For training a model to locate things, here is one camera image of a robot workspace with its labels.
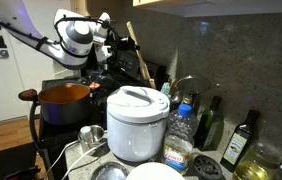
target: rice cooker lid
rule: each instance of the rice cooker lid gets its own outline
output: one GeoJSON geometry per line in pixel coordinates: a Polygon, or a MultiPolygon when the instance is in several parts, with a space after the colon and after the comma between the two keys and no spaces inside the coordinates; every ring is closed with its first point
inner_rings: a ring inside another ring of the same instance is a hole
{"type": "Polygon", "coordinates": [[[107,99],[107,111],[116,119],[131,123],[150,123],[166,118],[169,98],[151,88],[122,86],[107,99]]]}

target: glass bottle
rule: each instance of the glass bottle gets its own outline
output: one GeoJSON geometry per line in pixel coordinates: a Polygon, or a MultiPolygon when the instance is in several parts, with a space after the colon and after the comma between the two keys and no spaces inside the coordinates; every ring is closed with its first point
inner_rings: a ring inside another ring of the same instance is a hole
{"type": "Polygon", "coordinates": [[[209,108],[202,112],[198,130],[194,136],[195,147],[201,151],[216,150],[223,134],[223,117],[218,113],[220,96],[213,96],[209,108]]]}
{"type": "Polygon", "coordinates": [[[260,112],[250,110],[246,120],[236,126],[230,142],[220,161],[230,172],[233,172],[240,158],[246,151],[254,133],[254,125],[259,118],[260,112]]]}
{"type": "Polygon", "coordinates": [[[192,98],[192,108],[193,113],[195,116],[198,116],[199,108],[200,108],[200,99],[198,97],[198,94],[195,91],[191,91],[189,93],[189,96],[192,98]]]}
{"type": "Polygon", "coordinates": [[[184,96],[182,100],[182,104],[192,105],[192,98],[190,96],[184,96]]]}

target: bottle cap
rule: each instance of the bottle cap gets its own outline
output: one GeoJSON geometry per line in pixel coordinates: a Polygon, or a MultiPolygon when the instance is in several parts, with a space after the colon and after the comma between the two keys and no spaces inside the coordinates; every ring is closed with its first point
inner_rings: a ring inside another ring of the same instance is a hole
{"type": "Polygon", "coordinates": [[[220,96],[213,96],[212,102],[215,102],[216,104],[220,104],[222,98],[220,96]]]}
{"type": "Polygon", "coordinates": [[[187,118],[190,117],[192,112],[192,107],[188,104],[181,104],[179,106],[178,114],[180,114],[182,117],[187,118]]]}
{"type": "Polygon", "coordinates": [[[259,111],[250,109],[248,112],[246,122],[253,124],[260,117],[260,115],[261,113],[259,111]]]}
{"type": "Polygon", "coordinates": [[[182,103],[183,104],[192,104],[192,98],[191,97],[184,97],[182,103]]]}

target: bottle label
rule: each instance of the bottle label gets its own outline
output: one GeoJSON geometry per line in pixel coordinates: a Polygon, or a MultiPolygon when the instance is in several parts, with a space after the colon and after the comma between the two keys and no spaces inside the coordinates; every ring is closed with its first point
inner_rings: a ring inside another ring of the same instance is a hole
{"type": "Polygon", "coordinates": [[[187,169],[189,156],[187,153],[179,152],[169,145],[164,145],[163,161],[177,171],[187,169]]]}
{"type": "Polygon", "coordinates": [[[211,142],[214,138],[214,135],[215,135],[215,132],[217,130],[217,127],[219,126],[220,122],[214,122],[212,123],[211,127],[210,127],[210,131],[208,133],[208,136],[207,136],[207,139],[205,140],[204,142],[204,145],[203,147],[206,147],[206,146],[210,146],[211,145],[211,142]]]}
{"type": "Polygon", "coordinates": [[[223,155],[224,159],[228,160],[231,164],[234,165],[246,142],[247,139],[237,133],[234,133],[223,155]]]}

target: power cord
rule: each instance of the power cord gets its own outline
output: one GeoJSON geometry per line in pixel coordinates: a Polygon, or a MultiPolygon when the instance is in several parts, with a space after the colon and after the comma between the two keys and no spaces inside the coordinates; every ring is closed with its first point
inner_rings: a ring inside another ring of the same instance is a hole
{"type": "Polygon", "coordinates": [[[68,174],[70,173],[70,171],[72,170],[72,168],[73,168],[84,156],[86,156],[86,155],[89,154],[90,152],[92,152],[92,151],[98,149],[99,147],[105,145],[106,143],[107,143],[107,142],[103,142],[103,143],[101,143],[100,145],[98,145],[98,146],[96,146],[96,147],[94,147],[94,148],[91,148],[89,151],[87,151],[87,152],[85,152],[84,154],[82,154],[82,155],[70,166],[70,168],[68,169],[68,171],[65,173],[65,175],[63,176],[63,178],[62,178],[61,180],[64,180],[64,179],[68,176],[68,174]]]}
{"type": "Polygon", "coordinates": [[[62,70],[62,71],[59,71],[59,72],[53,74],[53,75],[50,77],[50,79],[54,79],[54,77],[55,77],[56,75],[61,74],[61,73],[66,72],[66,71],[68,71],[68,69],[64,69],[64,70],[62,70]]]}
{"type": "Polygon", "coordinates": [[[52,166],[51,166],[51,167],[48,169],[48,171],[45,173],[44,179],[48,179],[48,174],[49,174],[49,172],[52,170],[53,166],[59,161],[59,159],[61,158],[61,156],[62,156],[62,154],[64,153],[64,151],[65,151],[68,147],[70,147],[70,146],[76,144],[77,142],[80,142],[80,141],[79,141],[79,140],[76,140],[76,141],[73,141],[73,142],[67,144],[66,146],[64,146],[64,148],[62,149],[62,151],[61,151],[59,157],[57,158],[57,160],[55,160],[55,162],[52,164],[52,166]]]}

